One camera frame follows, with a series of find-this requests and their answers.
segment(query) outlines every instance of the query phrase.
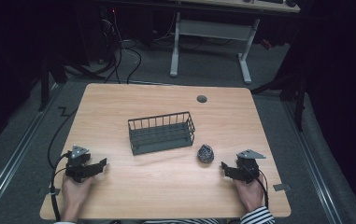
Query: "metal desk leg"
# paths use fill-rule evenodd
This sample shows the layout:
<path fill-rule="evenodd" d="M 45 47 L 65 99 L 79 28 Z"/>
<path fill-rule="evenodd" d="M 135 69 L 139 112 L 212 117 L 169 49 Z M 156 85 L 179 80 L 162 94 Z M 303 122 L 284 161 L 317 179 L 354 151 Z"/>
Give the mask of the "metal desk leg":
<path fill-rule="evenodd" d="M 178 38 L 180 35 L 180 12 L 177 12 L 177 22 L 175 28 L 175 46 L 172 52 L 172 62 L 171 62 L 171 77 L 178 76 Z"/>
<path fill-rule="evenodd" d="M 253 42 L 253 38 L 256 35 L 257 27 L 259 26 L 260 19 L 254 21 L 247 41 L 247 45 L 243 53 L 238 54 L 239 64 L 241 65 L 242 76 L 244 77 L 244 82 L 247 84 L 251 83 L 250 73 L 247 65 L 247 57 L 250 50 L 250 46 Z"/>

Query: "gray carpet floor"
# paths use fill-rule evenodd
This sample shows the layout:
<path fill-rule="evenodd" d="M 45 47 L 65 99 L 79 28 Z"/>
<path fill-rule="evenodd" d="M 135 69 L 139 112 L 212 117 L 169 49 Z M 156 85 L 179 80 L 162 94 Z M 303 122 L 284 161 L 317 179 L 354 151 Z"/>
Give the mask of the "gray carpet floor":
<path fill-rule="evenodd" d="M 252 46 L 248 57 L 252 84 L 247 85 L 243 82 L 236 54 L 222 50 L 211 51 L 210 49 L 215 47 L 213 44 L 202 44 L 197 47 L 196 43 L 188 43 L 182 46 L 178 76 L 170 77 L 172 47 L 167 43 L 159 42 L 158 45 L 152 45 L 150 48 L 140 44 L 125 43 L 126 49 L 121 52 L 121 66 L 118 69 L 121 82 L 126 80 L 140 61 L 138 69 L 131 76 L 132 84 L 140 81 L 254 89 L 274 78 L 289 49 L 289 46 L 274 47 L 270 50 L 260 45 Z M 228 47 L 237 49 L 235 44 L 239 43 L 233 43 Z M 140 53 L 140 58 L 129 50 L 131 47 Z M 96 69 L 97 66 L 101 65 L 94 65 L 91 69 Z M 39 216 L 51 176 L 51 169 L 47 162 L 47 148 L 65 120 L 60 107 L 65 107 L 67 114 L 74 111 L 79 105 L 86 85 L 91 82 L 100 81 L 70 76 L 65 85 L 53 91 L 59 90 L 59 93 L 55 93 L 55 100 L 33 135 L 23 160 L 19 162 L 18 169 L 14 171 L 12 178 L 8 180 L 7 188 L 1 194 L 0 223 L 52 223 L 52 221 L 42 220 Z M 117 84 L 115 75 L 109 83 Z M 291 187 L 286 193 L 292 214 L 289 217 L 277 218 L 278 223 L 330 223 L 306 166 L 305 156 L 301 149 L 302 143 L 292 125 L 292 118 L 286 113 L 283 103 L 278 98 L 278 91 L 266 91 L 253 97 L 282 183 Z M 37 84 L 32 90 L 30 99 L 11 116 L 8 126 L 0 135 L 0 174 L 32 120 L 38 116 L 39 99 L 40 85 Z M 61 155 L 72 122 L 73 118 L 63 126 L 53 141 L 51 157 L 54 160 Z M 322 138 L 308 97 L 303 127 L 303 135 L 313 152 L 317 165 L 324 174 L 326 186 L 331 192 L 341 221 L 356 223 L 355 195 L 350 191 L 349 184 L 341 174 Z"/>

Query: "black wire basket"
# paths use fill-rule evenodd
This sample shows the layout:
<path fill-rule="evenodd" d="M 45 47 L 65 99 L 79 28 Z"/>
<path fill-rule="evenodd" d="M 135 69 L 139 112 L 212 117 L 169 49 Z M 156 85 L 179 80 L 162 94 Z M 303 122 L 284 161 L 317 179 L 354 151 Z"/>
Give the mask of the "black wire basket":
<path fill-rule="evenodd" d="M 134 155 L 188 147 L 194 141 L 190 112 L 128 119 L 128 128 Z"/>

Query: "basket wire bar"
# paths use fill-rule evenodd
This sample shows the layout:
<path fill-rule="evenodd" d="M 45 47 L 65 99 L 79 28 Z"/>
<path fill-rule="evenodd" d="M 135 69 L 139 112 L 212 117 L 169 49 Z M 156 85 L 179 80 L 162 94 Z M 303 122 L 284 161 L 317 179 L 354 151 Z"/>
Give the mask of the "basket wire bar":
<path fill-rule="evenodd" d="M 128 119 L 134 155 L 192 146 L 194 124 L 190 112 L 179 112 L 140 119 Z"/>

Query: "person's left hand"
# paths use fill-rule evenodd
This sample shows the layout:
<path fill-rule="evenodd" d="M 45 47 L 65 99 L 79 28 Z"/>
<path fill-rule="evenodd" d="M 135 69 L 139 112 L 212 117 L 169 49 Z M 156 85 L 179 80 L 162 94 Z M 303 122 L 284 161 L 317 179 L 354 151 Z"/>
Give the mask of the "person's left hand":
<path fill-rule="evenodd" d="M 64 195 L 64 213 L 61 221 L 77 222 L 78 213 L 88 196 L 94 176 L 89 177 L 82 183 L 64 175 L 62 194 Z"/>

